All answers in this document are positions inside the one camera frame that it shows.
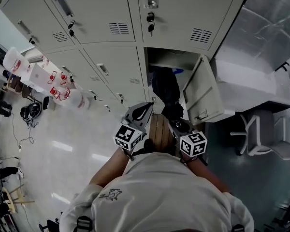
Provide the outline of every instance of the black pants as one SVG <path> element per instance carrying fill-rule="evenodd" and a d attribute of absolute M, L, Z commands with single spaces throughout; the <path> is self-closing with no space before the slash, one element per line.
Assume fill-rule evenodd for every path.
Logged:
<path fill-rule="evenodd" d="M 16 167 L 0 168 L 0 179 L 8 177 L 11 174 L 16 174 L 17 172 L 18 172 L 18 168 Z"/>
<path fill-rule="evenodd" d="M 5 101 L 1 101 L 0 100 L 0 114 L 3 115 L 4 117 L 8 117 L 11 115 L 10 112 L 4 110 L 3 108 L 7 108 L 10 109 L 12 106 L 8 103 L 6 103 Z"/>

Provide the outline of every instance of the wooden stool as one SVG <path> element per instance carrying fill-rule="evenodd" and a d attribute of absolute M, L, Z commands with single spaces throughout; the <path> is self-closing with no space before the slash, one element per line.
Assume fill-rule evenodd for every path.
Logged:
<path fill-rule="evenodd" d="M 20 192 L 20 188 L 22 187 L 22 186 L 24 186 L 24 184 L 22 184 L 22 185 L 20 185 L 19 187 L 17 187 L 17 188 L 15 188 L 14 190 L 12 190 L 12 191 L 8 191 L 6 188 L 2 188 L 2 192 L 5 192 L 6 193 L 6 195 L 8 196 L 8 206 L 9 206 L 9 209 L 10 209 L 10 211 L 12 212 L 12 213 L 17 213 L 17 210 L 16 210 L 16 207 L 15 207 L 15 205 L 14 204 L 23 204 L 23 203 L 33 203 L 34 201 L 25 201 L 24 200 L 24 196 L 23 196 L 23 194 Z M 15 192 L 16 191 L 16 194 L 17 194 L 17 198 L 16 199 L 13 199 L 12 198 L 12 196 L 11 196 L 11 194 L 13 193 L 13 192 Z"/>

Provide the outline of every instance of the locker vent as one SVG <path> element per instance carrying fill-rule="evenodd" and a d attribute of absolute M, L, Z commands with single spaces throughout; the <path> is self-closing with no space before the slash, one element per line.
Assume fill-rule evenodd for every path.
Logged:
<path fill-rule="evenodd" d="M 132 78 L 130 78 L 130 83 L 141 84 L 139 79 L 132 79 Z"/>
<path fill-rule="evenodd" d="M 95 76 L 91 76 L 90 79 L 91 79 L 92 81 L 97 81 L 97 82 L 100 82 L 100 81 L 101 81 L 100 78 L 95 77 Z"/>
<path fill-rule="evenodd" d="M 54 33 L 53 34 L 54 38 L 58 41 L 58 42 L 62 42 L 62 41 L 67 41 L 67 37 L 64 35 L 63 32 L 59 32 L 59 33 Z"/>
<path fill-rule="evenodd" d="M 112 34 L 129 34 L 126 22 L 109 23 L 108 26 Z"/>
<path fill-rule="evenodd" d="M 193 29 L 190 40 L 199 41 L 202 43 L 208 43 L 209 38 L 211 37 L 212 32 L 201 30 L 201 29 Z"/>

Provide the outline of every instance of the white t-shirt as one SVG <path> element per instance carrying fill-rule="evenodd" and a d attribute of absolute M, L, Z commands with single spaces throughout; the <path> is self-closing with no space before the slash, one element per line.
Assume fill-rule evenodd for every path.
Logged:
<path fill-rule="evenodd" d="M 105 188 L 88 185 L 61 215 L 60 232 L 73 232 L 80 216 L 92 219 L 95 232 L 230 232 L 236 224 L 254 231 L 238 198 L 165 153 L 136 156 Z"/>

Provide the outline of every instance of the tiled floor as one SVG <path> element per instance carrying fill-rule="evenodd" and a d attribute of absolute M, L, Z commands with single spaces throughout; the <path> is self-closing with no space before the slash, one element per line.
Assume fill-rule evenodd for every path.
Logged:
<path fill-rule="evenodd" d="M 9 94 L 6 101 L 13 104 L 17 139 L 28 138 L 29 130 L 19 112 L 30 102 L 13 94 Z M 42 113 L 36 119 L 39 124 L 30 133 L 34 144 L 28 140 L 21 142 L 21 152 L 13 136 L 12 116 L 3 118 L 0 123 L 0 156 L 20 157 L 20 167 L 25 175 L 22 183 L 26 183 L 22 190 L 28 194 L 26 199 L 35 200 L 26 207 L 34 231 L 39 231 L 39 223 L 45 225 L 47 219 L 59 218 L 74 194 L 87 185 L 116 150 L 112 136 L 120 115 L 109 113 L 103 105 L 93 102 L 83 113 L 60 106 Z M 17 163 L 16 159 L 8 159 L 4 166 L 17 166 Z M 10 176 L 6 184 L 8 189 L 18 185 L 16 176 Z M 13 217 L 21 232 L 32 231 L 21 206 Z"/>
<path fill-rule="evenodd" d="M 29 103 L 13 95 L 14 131 L 18 140 L 28 137 L 29 130 L 22 121 L 20 108 Z M 103 105 L 93 102 L 88 111 L 77 113 L 57 106 L 45 111 L 36 128 L 31 130 L 34 144 L 21 142 L 19 152 L 13 136 L 12 118 L 0 123 L 0 156 L 20 157 L 26 183 L 26 199 L 35 203 L 26 206 L 28 220 L 35 232 L 38 224 L 59 218 L 74 194 L 79 193 L 90 178 L 115 151 L 112 136 L 118 126 L 120 114 L 109 113 Z M 209 167 L 241 198 L 254 216 L 257 228 L 271 221 L 278 205 L 290 202 L 290 161 L 282 161 L 270 153 L 264 156 L 236 156 L 236 146 L 224 140 L 228 131 L 224 122 L 209 127 Z M 4 161 L 5 166 L 16 166 L 16 159 Z M 10 176 L 6 186 L 19 185 L 16 176 Z M 31 232 L 24 209 L 19 206 L 14 214 L 21 232 Z"/>

